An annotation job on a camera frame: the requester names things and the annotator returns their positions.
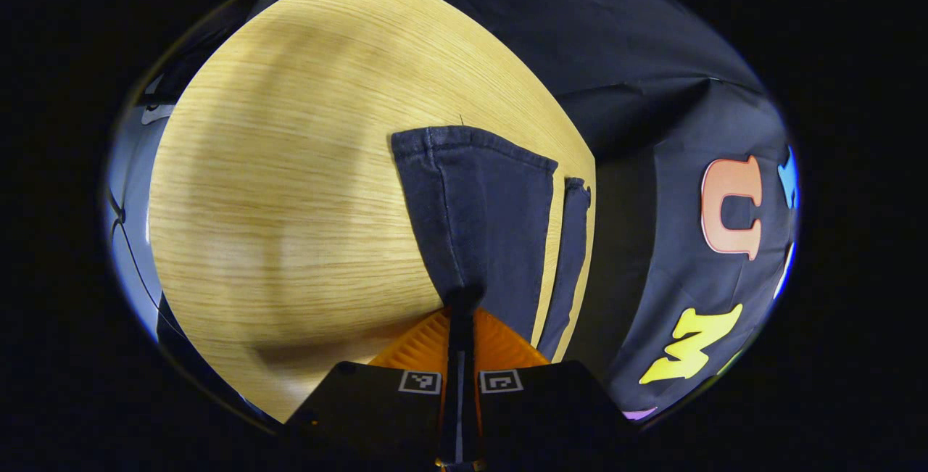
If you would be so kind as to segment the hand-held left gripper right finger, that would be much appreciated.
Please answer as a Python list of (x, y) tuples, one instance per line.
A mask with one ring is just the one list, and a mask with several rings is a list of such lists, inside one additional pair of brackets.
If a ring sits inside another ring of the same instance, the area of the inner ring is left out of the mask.
[(473, 315), (483, 468), (617, 468), (639, 438), (583, 363), (548, 362), (484, 309)]

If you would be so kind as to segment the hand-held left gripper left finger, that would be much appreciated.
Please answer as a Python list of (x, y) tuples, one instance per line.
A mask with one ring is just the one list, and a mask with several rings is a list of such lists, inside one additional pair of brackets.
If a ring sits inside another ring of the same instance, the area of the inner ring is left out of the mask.
[(325, 468), (461, 468), (461, 304), (372, 363), (335, 364), (284, 426)]

